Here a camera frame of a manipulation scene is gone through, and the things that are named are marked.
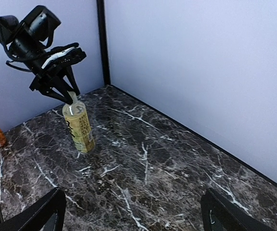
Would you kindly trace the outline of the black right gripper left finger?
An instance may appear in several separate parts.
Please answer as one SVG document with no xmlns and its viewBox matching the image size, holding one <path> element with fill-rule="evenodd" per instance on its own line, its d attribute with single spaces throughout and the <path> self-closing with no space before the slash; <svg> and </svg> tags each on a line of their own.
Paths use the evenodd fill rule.
<svg viewBox="0 0 277 231">
<path fill-rule="evenodd" d="M 54 188 L 29 208 L 0 223 L 0 231 L 61 231 L 66 211 L 66 195 Z"/>
</svg>

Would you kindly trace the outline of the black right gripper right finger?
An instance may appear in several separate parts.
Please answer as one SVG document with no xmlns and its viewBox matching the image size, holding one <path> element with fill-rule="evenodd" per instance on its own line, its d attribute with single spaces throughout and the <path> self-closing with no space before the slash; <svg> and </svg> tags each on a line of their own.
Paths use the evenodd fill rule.
<svg viewBox="0 0 277 231">
<path fill-rule="evenodd" d="M 200 199 L 203 227 L 206 231 L 272 231 L 246 215 L 216 190 L 208 188 Z"/>
</svg>

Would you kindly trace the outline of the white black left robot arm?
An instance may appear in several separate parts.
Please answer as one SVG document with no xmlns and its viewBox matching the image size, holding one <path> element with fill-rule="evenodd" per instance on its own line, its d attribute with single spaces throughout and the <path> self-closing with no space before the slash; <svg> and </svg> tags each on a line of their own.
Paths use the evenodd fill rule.
<svg viewBox="0 0 277 231">
<path fill-rule="evenodd" d="M 47 7 L 36 6 L 22 21 L 13 15 L 0 16 L 0 44 L 9 60 L 6 65 L 33 73 L 29 88 L 42 95 L 73 103 L 72 94 L 80 94 L 72 65 L 86 54 L 78 43 L 52 48 L 54 31 L 60 20 Z"/>
</svg>

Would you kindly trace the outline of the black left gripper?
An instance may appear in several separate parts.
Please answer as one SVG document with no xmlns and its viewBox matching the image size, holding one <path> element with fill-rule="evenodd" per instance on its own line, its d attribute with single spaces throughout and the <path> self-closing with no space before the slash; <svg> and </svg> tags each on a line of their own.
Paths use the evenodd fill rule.
<svg viewBox="0 0 277 231">
<path fill-rule="evenodd" d="M 71 105 L 73 103 L 73 99 L 67 92 L 68 84 L 64 80 L 65 76 L 70 83 L 70 91 L 80 94 L 80 90 L 77 86 L 71 66 L 68 66 L 67 68 L 54 66 L 50 70 L 47 70 L 43 73 L 38 73 L 32 80 L 29 88 L 32 91 L 39 91 L 42 95 Z"/>
</svg>

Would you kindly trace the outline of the green tea plastic bottle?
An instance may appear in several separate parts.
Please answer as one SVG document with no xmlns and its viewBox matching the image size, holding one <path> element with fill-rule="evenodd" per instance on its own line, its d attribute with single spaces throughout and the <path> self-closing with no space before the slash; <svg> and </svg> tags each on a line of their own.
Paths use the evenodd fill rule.
<svg viewBox="0 0 277 231">
<path fill-rule="evenodd" d="M 92 128 L 85 104 L 77 99 L 75 92 L 70 91 L 69 95 L 73 103 L 65 104 L 62 113 L 76 149 L 85 154 L 95 147 Z"/>
</svg>

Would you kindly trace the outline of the black left corner frame post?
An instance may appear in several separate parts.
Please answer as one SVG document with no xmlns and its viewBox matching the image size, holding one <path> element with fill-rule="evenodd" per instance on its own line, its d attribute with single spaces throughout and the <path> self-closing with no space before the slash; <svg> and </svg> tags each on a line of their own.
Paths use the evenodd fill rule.
<svg viewBox="0 0 277 231">
<path fill-rule="evenodd" d="M 109 58 L 108 58 L 108 49 L 107 49 L 104 1 L 96 0 L 96 5 L 97 5 L 98 32 L 99 32 L 103 79 L 104 79 L 105 85 L 111 85 Z"/>
</svg>

